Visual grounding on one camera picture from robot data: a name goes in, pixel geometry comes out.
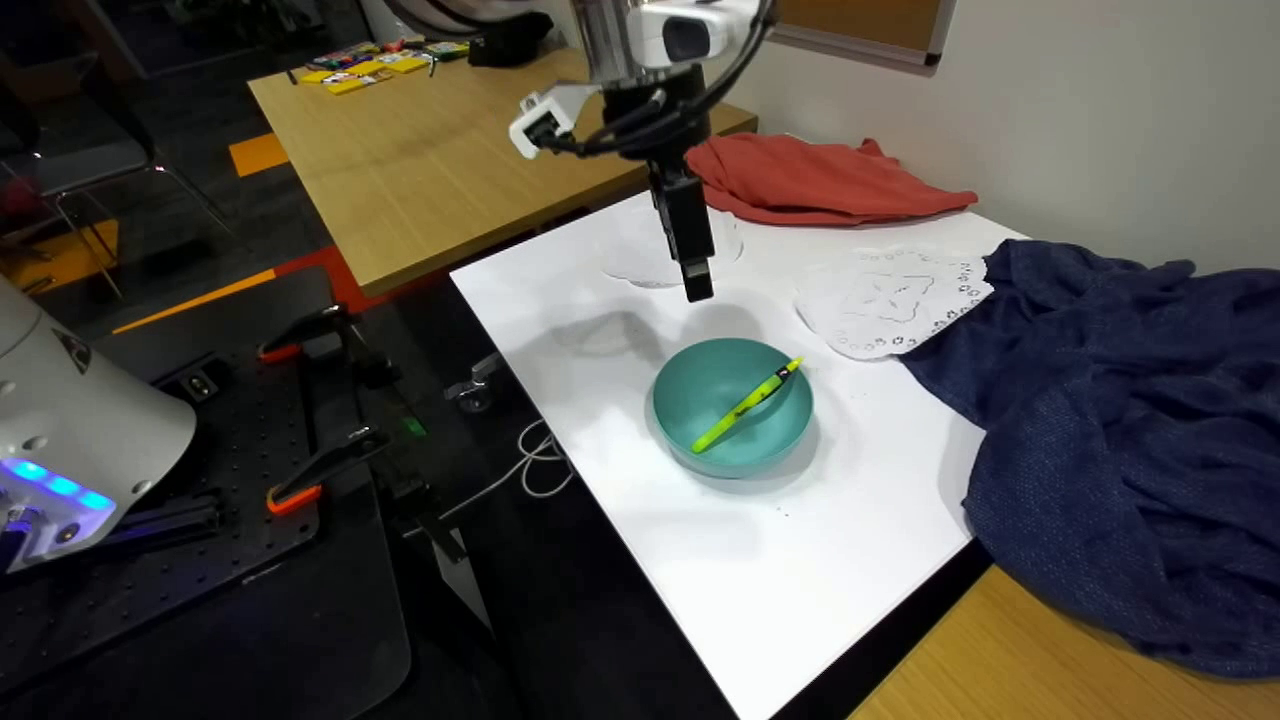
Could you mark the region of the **cork board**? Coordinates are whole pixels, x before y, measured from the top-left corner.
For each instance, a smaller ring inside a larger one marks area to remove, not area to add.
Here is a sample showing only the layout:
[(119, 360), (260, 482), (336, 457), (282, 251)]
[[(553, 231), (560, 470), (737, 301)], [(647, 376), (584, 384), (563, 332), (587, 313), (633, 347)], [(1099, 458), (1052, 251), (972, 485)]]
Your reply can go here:
[(957, 0), (777, 0), (769, 41), (823, 56), (932, 76)]

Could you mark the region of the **black and orange clamp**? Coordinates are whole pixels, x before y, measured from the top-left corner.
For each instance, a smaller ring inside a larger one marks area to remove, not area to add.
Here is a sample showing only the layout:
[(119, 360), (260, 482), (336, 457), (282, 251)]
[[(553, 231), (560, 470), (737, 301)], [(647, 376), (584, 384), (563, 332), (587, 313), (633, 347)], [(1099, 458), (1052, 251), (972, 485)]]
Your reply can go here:
[(403, 377), (402, 372), (384, 352), (369, 343), (358, 323), (360, 315), (352, 313), (346, 304), (332, 304), (296, 319), (273, 338), (260, 343), (256, 359), (264, 365), (287, 363), (298, 357), (307, 342), (334, 336), (357, 384), (366, 389), (394, 386)]
[(325, 483), (371, 459), (390, 445), (390, 433), (376, 427), (360, 427), (303, 462), (287, 480), (273, 486), (265, 496), (268, 512), (283, 518), (316, 501)]

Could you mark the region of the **chair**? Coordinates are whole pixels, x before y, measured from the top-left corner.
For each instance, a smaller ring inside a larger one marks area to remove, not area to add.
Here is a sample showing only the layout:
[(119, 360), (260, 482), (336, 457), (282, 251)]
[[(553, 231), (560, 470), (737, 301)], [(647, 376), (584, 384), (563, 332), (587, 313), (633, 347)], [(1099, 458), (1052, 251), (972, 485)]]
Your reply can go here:
[(87, 199), (93, 208), (106, 213), (108, 209), (92, 191), (132, 176), (152, 173), (173, 181), (233, 243), (244, 249), (244, 241), (232, 228), (218, 204), (165, 158), (155, 137), (110, 78), (100, 55), (86, 53), (76, 56), (74, 68), (81, 94), (105, 119), (124, 133), (124, 138), (70, 152), (54, 155), (42, 152), (40, 150), (42, 126), (35, 111), (1, 76), (0, 126), (15, 137), (14, 154), (24, 154), (35, 160), (31, 176), (14, 177), (24, 181), (35, 197), (73, 231), (110, 291), (119, 299), (123, 296), (106, 264), (108, 259), (118, 263), (118, 254), (108, 246), (92, 222), (69, 210), (69, 201), (77, 197)]

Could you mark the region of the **yellow pen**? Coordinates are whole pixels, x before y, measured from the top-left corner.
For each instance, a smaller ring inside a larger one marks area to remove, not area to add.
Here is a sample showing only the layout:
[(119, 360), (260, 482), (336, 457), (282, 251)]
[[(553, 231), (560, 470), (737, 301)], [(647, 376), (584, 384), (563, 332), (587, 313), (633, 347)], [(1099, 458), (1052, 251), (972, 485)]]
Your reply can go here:
[(805, 357), (795, 357), (768, 375), (755, 389), (739, 401), (713, 427), (704, 432), (691, 446), (694, 454), (704, 454), (710, 446), (728, 434), (751, 410), (763, 405), (788, 383), (791, 377), (804, 364)]

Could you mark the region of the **wooden table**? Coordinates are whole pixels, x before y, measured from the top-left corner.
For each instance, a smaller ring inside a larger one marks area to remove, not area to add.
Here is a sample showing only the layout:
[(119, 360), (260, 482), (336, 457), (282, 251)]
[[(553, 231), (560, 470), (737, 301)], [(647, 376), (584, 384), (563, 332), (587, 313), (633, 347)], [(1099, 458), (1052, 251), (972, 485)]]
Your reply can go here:
[(525, 67), (452, 61), (344, 95), (282, 73), (250, 91), (356, 283), (380, 295), (645, 188), (641, 164), (526, 159), (509, 141), (526, 95), (585, 70), (562, 47)]

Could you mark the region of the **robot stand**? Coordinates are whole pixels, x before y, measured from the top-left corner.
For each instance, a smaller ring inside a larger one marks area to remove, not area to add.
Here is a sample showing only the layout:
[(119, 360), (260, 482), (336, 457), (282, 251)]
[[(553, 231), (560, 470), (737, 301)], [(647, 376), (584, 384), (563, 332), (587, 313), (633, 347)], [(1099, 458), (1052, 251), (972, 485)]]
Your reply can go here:
[(260, 343), (332, 304), (308, 269), (93, 342), (156, 382), (215, 366), (163, 501), (214, 516), (187, 541), (54, 562), (0, 591), (0, 720), (353, 720), (410, 673), (369, 470), (276, 518), (266, 492), (362, 425), (344, 368), (264, 364)]

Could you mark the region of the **caster wheel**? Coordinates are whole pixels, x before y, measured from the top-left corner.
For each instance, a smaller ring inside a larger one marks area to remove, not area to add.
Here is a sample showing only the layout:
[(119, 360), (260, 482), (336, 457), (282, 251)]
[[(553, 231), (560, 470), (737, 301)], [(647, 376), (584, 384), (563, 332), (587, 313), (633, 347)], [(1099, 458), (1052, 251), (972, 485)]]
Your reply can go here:
[(476, 361), (468, 377), (444, 391), (444, 398), (466, 414), (485, 413), (502, 389), (506, 360), (499, 352), (488, 354)]

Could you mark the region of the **red cloth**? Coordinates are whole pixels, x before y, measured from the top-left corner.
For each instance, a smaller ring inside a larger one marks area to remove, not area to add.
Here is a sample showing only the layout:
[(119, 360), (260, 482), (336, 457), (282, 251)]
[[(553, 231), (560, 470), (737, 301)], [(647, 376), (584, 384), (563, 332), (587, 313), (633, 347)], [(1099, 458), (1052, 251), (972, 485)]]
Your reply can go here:
[(858, 146), (790, 135), (714, 136), (689, 150), (707, 204), (763, 225), (858, 227), (963, 211), (979, 199), (925, 183), (873, 138)]

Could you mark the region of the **dark blue cloth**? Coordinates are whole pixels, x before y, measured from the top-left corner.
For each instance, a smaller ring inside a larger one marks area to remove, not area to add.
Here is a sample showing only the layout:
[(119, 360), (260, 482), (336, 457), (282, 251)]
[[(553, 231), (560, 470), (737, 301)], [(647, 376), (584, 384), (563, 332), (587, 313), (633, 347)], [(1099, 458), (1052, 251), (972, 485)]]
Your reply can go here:
[(966, 519), (1046, 603), (1138, 652), (1280, 678), (1280, 269), (1006, 240), (904, 366), (984, 432)]

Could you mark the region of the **black bag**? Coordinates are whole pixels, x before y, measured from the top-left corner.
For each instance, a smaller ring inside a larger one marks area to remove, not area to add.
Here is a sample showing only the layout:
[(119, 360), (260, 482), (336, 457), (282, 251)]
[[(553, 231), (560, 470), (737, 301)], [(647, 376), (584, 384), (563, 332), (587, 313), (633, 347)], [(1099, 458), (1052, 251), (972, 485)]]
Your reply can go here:
[(554, 20), (543, 12), (530, 12), (499, 22), (468, 42), (467, 63), (480, 68), (524, 67), (539, 58), (543, 41)]

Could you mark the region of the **green bowl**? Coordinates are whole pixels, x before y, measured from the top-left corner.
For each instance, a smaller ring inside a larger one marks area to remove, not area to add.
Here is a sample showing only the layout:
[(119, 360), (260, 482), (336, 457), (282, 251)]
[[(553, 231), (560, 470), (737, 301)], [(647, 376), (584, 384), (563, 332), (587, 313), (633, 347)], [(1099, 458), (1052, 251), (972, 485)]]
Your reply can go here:
[(813, 388), (801, 368), (708, 451), (694, 454), (691, 446), (792, 359), (748, 338), (705, 340), (680, 350), (658, 372), (650, 392), (652, 415), (671, 454), (694, 471), (727, 480), (760, 477), (781, 465), (815, 418)]

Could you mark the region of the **white paper doily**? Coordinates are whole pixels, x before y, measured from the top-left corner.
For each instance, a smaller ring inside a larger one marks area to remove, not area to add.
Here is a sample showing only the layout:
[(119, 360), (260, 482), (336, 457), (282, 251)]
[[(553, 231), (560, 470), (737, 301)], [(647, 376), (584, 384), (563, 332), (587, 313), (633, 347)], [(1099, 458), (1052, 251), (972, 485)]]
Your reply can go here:
[(995, 291), (982, 256), (933, 249), (856, 249), (801, 269), (795, 309), (833, 351), (856, 361), (911, 352)]
[[(640, 288), (671, 288), (684, 283), (680, 265), (669, 255), (659, 213), (646, 195), (620, 205), (621, 227), (605, 231), (596, 243), (602, 272)], [(710, 268), (722, 270), (744, 251), (739, 219), (714, 208), (707, 209), (716, 254)]]

